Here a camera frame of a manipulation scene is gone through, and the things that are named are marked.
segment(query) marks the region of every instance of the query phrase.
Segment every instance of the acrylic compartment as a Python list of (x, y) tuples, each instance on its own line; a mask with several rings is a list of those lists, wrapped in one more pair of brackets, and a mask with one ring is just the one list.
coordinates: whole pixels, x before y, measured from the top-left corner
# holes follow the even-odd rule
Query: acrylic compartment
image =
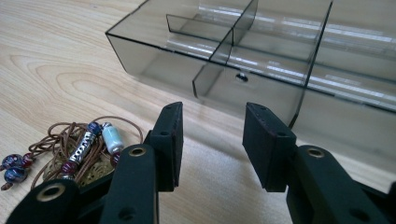
[(246, 102), (265, 105), (303, 142), (373, 166), (389, 184), (395, 10), (389, 0), (148, 0), (106, 35), (140, 81), (241, 118)]

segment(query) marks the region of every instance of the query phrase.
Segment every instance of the tabletop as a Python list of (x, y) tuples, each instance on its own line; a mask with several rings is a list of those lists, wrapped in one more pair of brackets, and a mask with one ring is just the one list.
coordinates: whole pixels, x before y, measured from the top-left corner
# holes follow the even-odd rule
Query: tabletop
[[(56, 122), (120, 116), (146, 135), (162, 108), (183, 102), (180, 186), (160, 193), (161, 223), (291, 223), (286, 194), (261, 188), (242, 146), (244, 121), (128, 75), (105, 31), (139, 0), (0, 0), (0, 158), (24, 154)], [(127, 145), (136, 131), (115, 122)], [(0, 223), (50, 159), (0, 192)]]

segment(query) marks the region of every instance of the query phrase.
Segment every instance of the clear acrylic box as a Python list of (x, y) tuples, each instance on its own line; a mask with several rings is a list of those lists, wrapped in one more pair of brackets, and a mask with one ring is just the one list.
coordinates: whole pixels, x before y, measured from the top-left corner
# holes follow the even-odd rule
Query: clear acrylic box
[(265, 105), (302, 142), (374, 167), (390, 184), (394, 11), (386, 0), (148, 0), (106, 35), (140, 80), (241, 118), (246, 102)]

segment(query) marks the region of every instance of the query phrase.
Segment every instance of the brown cord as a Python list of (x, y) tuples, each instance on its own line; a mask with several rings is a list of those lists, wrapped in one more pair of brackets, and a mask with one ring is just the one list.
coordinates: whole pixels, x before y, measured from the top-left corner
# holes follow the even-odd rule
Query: brown cord
[[(143, 133), (139, 126), (135, 123), (131, 122), (128, 119), (124, 119), (117, 116), (103, 116), (93, 121), (97, 121), (99, 119), (119, 119), (125, 121), (131, 125), (133, 125), (137, 131), (139, 132), (139, 143), (143, 143)], [(81, 141), (84, 133), (87, 131), (86, 123), (68, 123), (68, 122), (59, 122), (51, 125), (48, 129), (48, 136), (44, 137), (41, 141), (32, 144), (29, 146), (29, 151), (32, 153), (31, 158), (35, 160), (37, 156), (52, 152), (53, 158), (38, 172), (35, 176), (31, 189), (35, 187), (37, 180), (49, 166), (52, 168), (55, 167), (56, 161), (67, 161), (70, 157), (72, 151), (77, 147), (78, 142)], [(59, 133), (54, 133), (54, 129), (58, 127), (65, 126)], [(101, 155), (104, 155), (106, 158), (110, 158), (107, 154), (106, 144), (103, 141), (102, 137), (96, 138), (93, 142), (90, 152), (85, 156), (82, 161), (78, 171), (76, 172), (75, 181), (79, 183), (84, 174), (99, 160)], [(56, 178), (61, 173), (61, 168), (52, 170), (51, 173), (47, 174), (43, 181), (48, 181)]]

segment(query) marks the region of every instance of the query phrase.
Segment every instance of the dark red bead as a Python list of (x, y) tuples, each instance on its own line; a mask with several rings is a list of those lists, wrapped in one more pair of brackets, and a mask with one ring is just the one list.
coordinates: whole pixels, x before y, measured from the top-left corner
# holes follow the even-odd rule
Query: dark red bead
[(62, 165), (62, 173), (64, 175), (73, 175), (76, 173), (78, 165), (73, 161), (67, 161)]
[(120, 152), (118, 151), (118, 152), (115, 152), (113, 155), (111, 155), (111, 159), (110, 159), (111, 166), (116, 168), (119, 160), (120, 160)]
[(33, 164), (32, 153), (28, 152), (23, 155), (22, 158), (22, 167), (28, 168)]

